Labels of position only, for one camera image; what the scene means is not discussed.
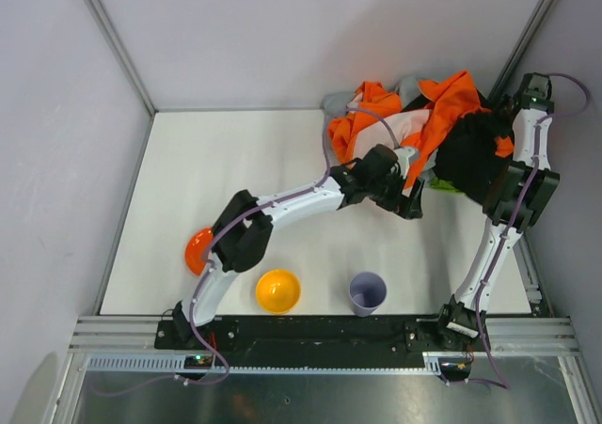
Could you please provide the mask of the orange jacket with white lining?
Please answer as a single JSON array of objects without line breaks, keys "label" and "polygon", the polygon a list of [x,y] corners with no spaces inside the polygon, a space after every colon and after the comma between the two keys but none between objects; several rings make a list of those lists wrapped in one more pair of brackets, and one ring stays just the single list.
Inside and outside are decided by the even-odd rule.
[{"label": "orange jacket with white lining", "polygon": [[[428,83],[439,84],[442,90],[453,86],[468,86],[478,89],[472,75],[468,71],[459,71],[441,81],[424,79],[424,81],[420,82],[421,90]],[[375,90],[365,88],[364,92],[363,100],[356,107],[349,107],[348,113],[345,116],[341,118],[328,118],[325,115],[327,136],[330,140],[331,148],[340,163],[347,163],[354,158],[363,157],[377,144],[383,144],[389,148],[397,146],[405,147],[403,139],[423,129],[430,115],[430,112],[427,110],[394,114],[395,108],[386,110],[381,108],[377,113],[371,112],[370,109],[376,108],[374,103],[369,103],[369,100],[375,98]],[[430,161],[427,164],[429,169],[426,171],[432,171],[431,167],[434,164],[433,161]]]}]

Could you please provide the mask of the black cloth garment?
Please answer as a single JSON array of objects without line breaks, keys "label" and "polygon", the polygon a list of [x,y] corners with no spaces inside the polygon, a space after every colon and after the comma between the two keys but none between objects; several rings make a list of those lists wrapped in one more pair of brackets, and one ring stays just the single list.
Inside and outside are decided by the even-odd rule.
[{"label": "black cloth garment", "polygon": [[403,112],[416,110],[430,115],[423,129],[403,139],[405,146],[418,150],[418,159],[402,190],[412,188],[433,161],[437,179],[482,203],[514,151],[509,120],[495,114],[483,94],[468,86],[442,90],[428,83],[416,98],[402,102]]}]

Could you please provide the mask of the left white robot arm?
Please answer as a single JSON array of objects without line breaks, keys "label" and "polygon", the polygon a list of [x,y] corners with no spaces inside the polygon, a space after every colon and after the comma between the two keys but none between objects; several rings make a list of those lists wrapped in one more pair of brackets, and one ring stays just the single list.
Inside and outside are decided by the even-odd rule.
[{"label": "left white robot arm", "polygon": [[422,217],[422,181],[406,196],[410,167],[419,159],[411,146],[390,149],[383,144],[362,158],[328,165],[323,177],[290,191],[253,196],[237,192],[212,227],[213,238],[201,251],[204,262],[194,291],[175,305],[176,337],[184,344],[211,322],[234,279],[254,268],[265,255],[273,233],[322,212],[334,212],[369,199],[404,219]]}]

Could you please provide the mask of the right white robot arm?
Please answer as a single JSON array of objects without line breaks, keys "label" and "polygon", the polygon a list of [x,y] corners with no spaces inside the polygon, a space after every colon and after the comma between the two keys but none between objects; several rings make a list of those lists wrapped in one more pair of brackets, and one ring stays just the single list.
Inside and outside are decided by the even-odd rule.
[{"label": "right white robot arm", "polygon": [[436,340],[460,351],[483,335],[490,294],[506,257],[541,216],[560,183],[547,156],[547,134],[554,102],[549,74],[523,76],[508,103],[513,118],[514,152],[483,204],[483,238],[464,281],[441,308]]}]

